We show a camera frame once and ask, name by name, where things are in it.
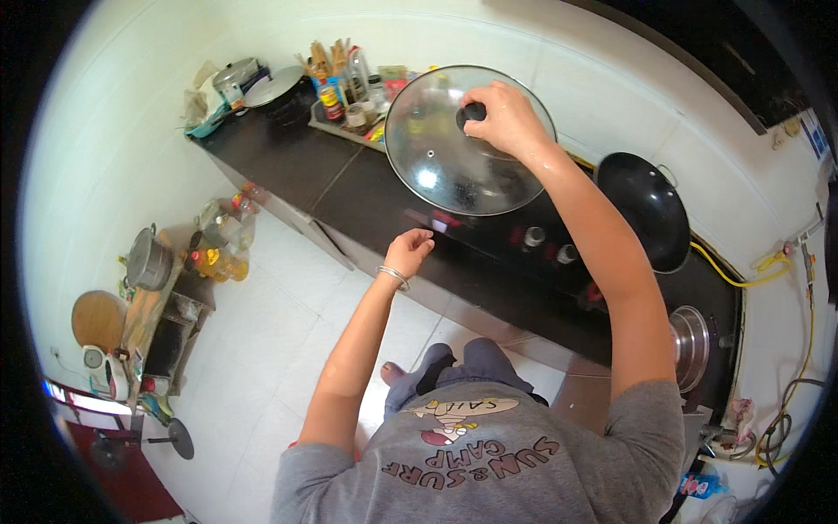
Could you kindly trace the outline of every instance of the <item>round wooden cutting board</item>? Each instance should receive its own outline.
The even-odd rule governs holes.
[[[96,345],[110,353],[122,342],[125,308],[107,291],[88,291],[73,305],[72,325],[79,345]]]

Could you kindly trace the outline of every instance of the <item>stove control knob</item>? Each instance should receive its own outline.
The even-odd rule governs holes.
[[[524,234],[524,243],[529,247],[536,247],[539,246],[546,238],[547,235],[543,229],[533,226],[526,230],[526,233]]]
[[[579,251],[573,244],[565,244],[556,254],[556,261],[561,264],[569,264],[579,259]]]

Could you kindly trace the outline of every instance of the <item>glass pot lid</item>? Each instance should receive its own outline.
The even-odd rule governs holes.
[[[499,215],[532,201],[543,190],[517,159],[479,138],[467,137],[460,101],[473,87],[500,80],[529,99],[556,140],[547,110],[517,80],[477,65],[449,65],[419,76],[398,94],[387,113],[387,158],[401,181],[422,199],[460,215]]]

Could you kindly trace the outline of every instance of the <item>gray t-shirt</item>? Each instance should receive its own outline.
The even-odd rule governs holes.
[[[623,392],[605,437],[513,387],[459,383],[385,420],[357,463],[328,444],[288,449],[272,522],[657,522],[683,453],[674,382]]]

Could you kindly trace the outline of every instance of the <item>cartoon graphic on shirt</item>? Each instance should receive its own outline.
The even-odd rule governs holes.
[[[432,446],[448,446],[466,434],[469,429],[477,427],[476,423],[463,424],[466,418],[507,411],[517,405],[518,401],[511,398],[480,398],[444,403],[431,400],[424,406],[402,409],[402,411],[412,412],[419,418],[433,415],[442,427],[422,431],[422,440]]]

